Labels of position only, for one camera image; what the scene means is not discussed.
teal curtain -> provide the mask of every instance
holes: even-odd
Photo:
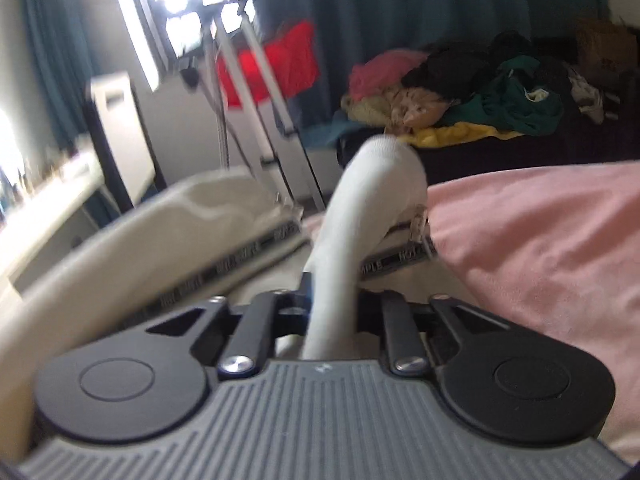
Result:
[[[351,67],[398,47],[440,40],[488,43],[505,30],[571,35],[578,14],[605,16],[607,0],[254,0],[261,29],[308,18],[316,26],[321,79],[292,101],[299,126],[328,121]]]
[[[99,74],[89,49],[78,0],[23,0],[34,67],[44,91],[54,135],[60,148],[71,148],[87,131],[82,115],[84,88]],[[117,214],[99,194],[86,208],[99,226]]]

bright window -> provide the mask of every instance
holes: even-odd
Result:
[[[0,168],[12,186],[18,183],[18,176],[24,174],[24,161],[15,143],[14,130],[9,117],[2,110],[0,110]]]
[[[197,13],[198,5],[209,6],[228,0],[119,1],[149,85],[155,89],[163,75],[175,71],[181,57],[201,54],[202,24]],[[252,2],[247,3],[245,10],[253,19]],[[229,3],[222,9],[222,22],[227,32],[240,27],[237,11],[237,3]]]

metal screw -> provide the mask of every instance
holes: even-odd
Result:
[[[246,355],[234,355],[228,357],[220,364],[228,374],[244,374],[254,367],[254,361]]]
[[[424,357],[403,357],[396,361],[396,370],[407,374],[416,374],[427,367],[427,359]]]

green cloth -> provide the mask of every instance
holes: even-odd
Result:
[[[464,122],[487,124],[497,130],[533,136],[552,134],[558,127],[564,108],[558,94],[535,82],[534,75],[539,65],[540,62],[530,56],[505,61],[498,67],[498,75],[493,81],[468,102],[450,108],[438,125],[453,126]],[[533,81],[532,88],[525,88],[521,79]],[[531,94],[539,89],[548,95],[534,102]]]

pink cloth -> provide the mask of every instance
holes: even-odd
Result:
[[[382,89],[398,84],[407,72],[429,56],[417,50],[397,48],[387,50],[364,65],[355,65],[349,76],[349,94],[359,101]]]
[[[640,460],[640,163],[472,176],[429,202],[443,261],[483,308],[609,367],[601,437]]]

